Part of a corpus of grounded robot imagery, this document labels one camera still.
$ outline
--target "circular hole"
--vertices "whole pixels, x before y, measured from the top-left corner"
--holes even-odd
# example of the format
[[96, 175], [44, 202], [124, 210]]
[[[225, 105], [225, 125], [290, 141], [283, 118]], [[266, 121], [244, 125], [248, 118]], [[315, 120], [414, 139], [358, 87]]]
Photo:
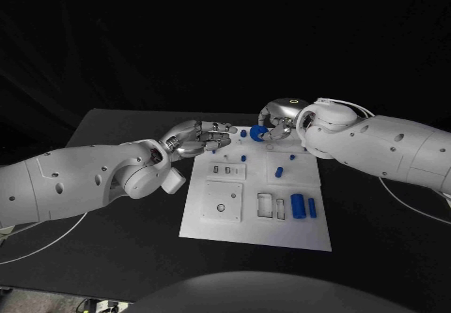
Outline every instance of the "circular hole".
[[58, 183], [57, 186], [55, 186], [55, 189], [57, 189], [57, 192], [58, 192], [60, 194], [62, 194], [62, 193], [64, 193], [64, 184], [62, 184], [62, 183]]
[[94, 181], [97, 182], [97, 185], [100, 186], [101, 185], [101, 175], [100, 174], [94, 177]]
[[402, 140], [402, 138], [404, 138], [404, 134], [400, 134], [400, 135], [395, 137], [394, 140], [395, 140], [397, 142], [400, 142], [400, 141]]

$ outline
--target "white board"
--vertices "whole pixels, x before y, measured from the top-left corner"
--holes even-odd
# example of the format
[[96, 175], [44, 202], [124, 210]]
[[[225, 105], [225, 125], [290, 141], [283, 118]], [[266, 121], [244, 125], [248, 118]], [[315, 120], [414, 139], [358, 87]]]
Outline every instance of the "white board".
[[[296, 132], [284, 140], [255, 142], [240, 135], [243, 129], [250, 133], [250, 127], [238, 129], [231, 145], [195, 159], [181, 237], [332, 251], [316, 157], [304, 151]], [[284, 172], [277, 178], [280, 166]], [[271, 194], [274, 214], [264, 214], [271, 217], [258, 216], [258, 194]], [[292, 194], [304, 195], [307, 218], [293, 217]], [[310, 217], [309, 198], [317, 218]], [[279, 218], [280, 200], [286, 219]]]

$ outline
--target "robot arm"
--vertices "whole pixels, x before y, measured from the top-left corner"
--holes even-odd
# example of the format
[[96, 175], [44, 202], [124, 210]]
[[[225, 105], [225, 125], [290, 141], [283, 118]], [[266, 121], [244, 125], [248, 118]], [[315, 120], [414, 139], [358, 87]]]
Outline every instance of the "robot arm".
[[173, 194], [185, 177], [172, 162], [227, 146], [227, 132], [237, 128], [189, 121], [159, 142], [65, 148], [0, 168], [0, 228], [77, 216], [160, 186]]
[[450, 194], [451, 133], [394, 117], [362, 118], [336, 101], [320, 98], [306, 105], [303, 100], [289, 98], [270, 102], [260, 125], [267, 114], [277, 125], [293, 120], [294, 127], [276, 127], [258, 137], [274, 139], [281, 133], [290, 135], [296, 128], [302, 145], [319, 158], [335, 158], [371, 175]]

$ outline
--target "blue object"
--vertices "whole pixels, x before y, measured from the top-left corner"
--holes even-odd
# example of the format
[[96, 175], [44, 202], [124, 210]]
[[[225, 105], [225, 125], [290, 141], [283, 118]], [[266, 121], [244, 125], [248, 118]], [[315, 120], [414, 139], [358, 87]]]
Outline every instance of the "blue object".
[[283, 176], [284, 168], [279, 167], [276, 171], [276, 177], [280, 178]]
[[306, 218], [304, 196], [302, 194], [292, 195], [292, 209], [294, 218]]
[[309, 199], [310, 217], [317, 218], [317, 210], [315, 208], [315, 200]]
[[268, 128], [266, 126], [254, 125], [251, 127], [250, 136], [257, 142], [263, 142], [264, 140], [258, 137], [258, 135], [266, 132], [268, 132]]

